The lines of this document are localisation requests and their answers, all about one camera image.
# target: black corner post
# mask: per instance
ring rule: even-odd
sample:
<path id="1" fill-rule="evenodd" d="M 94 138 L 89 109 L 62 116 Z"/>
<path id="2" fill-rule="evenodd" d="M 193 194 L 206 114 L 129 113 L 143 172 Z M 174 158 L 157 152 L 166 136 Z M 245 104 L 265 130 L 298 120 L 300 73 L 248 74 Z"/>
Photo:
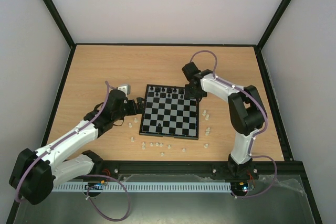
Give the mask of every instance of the black corner post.
<path id="1" fill-rule="evenodd" d="M 278 9 L 273 15 L 273 18 L 271 19 L 270 23 L 268 24 L 264 34 L 262 35 L 259 43 L 258 43 L 258 48 L 260 50 L 264 47 L 266 44 L 268 38 L 271 36 L 271 33 L 273 32 L 274 28 L 278 24 L 280 18 L 282 17 L 283 13 L 285 12 L 287 6 L 289 5 L 291 0 L 282 0 Z"/>
<path id="2" fill-rule="evenodd" d="M 68 43 L 70 48 L 73 48 L 75 46 L 75 42 L 72 39 L 67 27 L 65 26 L 61 16 L 59 15 L 54 3 L 52 0 L 43 0 L 43 2 L 45 3 L 45 5 L 47 6 L 50 14 L 52 15 L 53 19 L 55 20 L 59 30 L 61 31 L 61 33 L 64 36 L 64 39 L 66 40 L 66 42 Z"/>

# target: white cable channel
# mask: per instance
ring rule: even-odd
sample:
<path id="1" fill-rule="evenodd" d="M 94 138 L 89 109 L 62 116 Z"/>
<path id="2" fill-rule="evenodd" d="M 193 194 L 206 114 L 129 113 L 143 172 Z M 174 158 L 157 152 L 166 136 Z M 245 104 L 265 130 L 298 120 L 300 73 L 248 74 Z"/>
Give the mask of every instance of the white cable channel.
<path id="1" fill-rule="evenodd" d="M 231 193 L 230 183 L 147 183 L 124 182 L 130 193 Z M 87 182 L 66 182 L 53 189 L 54 192 L 86 192 Z M 98 190 L 107 193 L 123 193 L 124 190 L 116 182 L 106 186 L 95 186 L 91 191 Z"/>

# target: black square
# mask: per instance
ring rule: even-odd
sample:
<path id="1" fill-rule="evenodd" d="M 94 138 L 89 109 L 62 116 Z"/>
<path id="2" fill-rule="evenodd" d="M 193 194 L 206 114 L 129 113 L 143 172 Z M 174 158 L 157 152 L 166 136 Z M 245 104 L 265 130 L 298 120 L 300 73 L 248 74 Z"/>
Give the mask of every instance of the black square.
<path id="1" fill-rule="evenodd" d="M 175 134 L 176 128 L 169 128 L 169 133 L 170 134 Z"/>
<path id="2" fill-rule="evenodd" d="M 157 126 L 155 132 L 162 133 L 162 127 Z"/>
<path id="3" fill-rule="evenodd" d="M 180 128 L 180 129 L 181 129 L 182 126 L 183 126 L 183 124 L 182 124 L 181 122 L 177 122 L 177 123 L 176 123 L 176 128 Z"/>
<path id="4" fill-rule="evenodd" d="M 149 125 L 142 126 L 142 131 L 149 131 Z"/>
<path id="5" fill-rule="evenodd" d="M 171 122 L 176 122 L 176 115 L 171 115 L 170 116 L 170 121 Z"/>
<path id="6" fill-rule="evenodd" d="M 182 129 L 182 135 L 189 135 L 188 129 Z"/>

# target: chessboard border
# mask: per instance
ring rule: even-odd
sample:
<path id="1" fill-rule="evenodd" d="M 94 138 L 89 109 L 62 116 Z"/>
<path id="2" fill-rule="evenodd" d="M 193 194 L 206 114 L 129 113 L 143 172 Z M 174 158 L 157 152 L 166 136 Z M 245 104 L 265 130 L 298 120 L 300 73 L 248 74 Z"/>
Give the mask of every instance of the chessboard border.
<path id="1" fill-rule="evenodd" d="M 147 84 L 146 86 L 146 95 L 145 95 L 145 109 L 146 109 L 146 104 L 147 104 L 147 96 L 148 96 L 148 89 L 149 87 L 161 87 L 161 88 L 177 88 L 177 89 L 184 89 L 185 87 L 180 87 L 180 86 L 167 86 L 167 85 L 159 85 L 159 84 Z M 200 131 L 200 117 L 199 117 L 199 107 L 200 107 L 200 103 L 197 102 L 196 100 L 196 137 L 188 137 L 188 136 L 183 136 L 183 135 L 176 135 L 176 136 L 172 136 L 172 135 L 165 135 L 165 133 L 144 133 L 142 131 L 142 126 L 143 126 L 143 120 L 144 120 L 144 115 L 145 115 L 145 111 L 142 113 L 141 115 L 141 123 L 140 123 L 140 128 L 139 128 L 139 135 L 142 136 L 159 136 L 159 137 L 172 137 L 172 138 L 176 138 L 176 139 L 188 139 L 188 140 L 198 140 L 198 136 L 199 136 L 199 131 Z"/>

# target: black motor joint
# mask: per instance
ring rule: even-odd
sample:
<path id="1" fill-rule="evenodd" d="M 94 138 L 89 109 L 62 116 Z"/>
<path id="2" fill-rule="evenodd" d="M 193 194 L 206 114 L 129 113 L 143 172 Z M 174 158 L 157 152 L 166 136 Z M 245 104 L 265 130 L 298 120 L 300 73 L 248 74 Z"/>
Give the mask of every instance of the black motor joint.
<path id="1" fill-rule="evenodd" d="M 134 100 L 128 100 L 126 94 L 118 89 L 112 89 L 109 93 L 106 105 L 101 114 L 93 121 L 95 128 L 98 129 L 98 137 L 110 130 L 114 123 L 123 120 L 127 115 L 142 114 L 144 110 L 144 99 L 138 97 Z M 95 109 L 84 116 L 84 120 L 90 121 L 99 112 L 98 104 Z"/>
<path id="2" fill-rule="evenodd" d="M 202 90 L 201 79 L 212 71 L 209 69 L 200 71 L 195 63 L 190 62 L 182 68 L 182 72 L 189 81 L 189 84 L 185 85 L 185 98 L 200 100 L 207 97 L 207 93 Z"/>

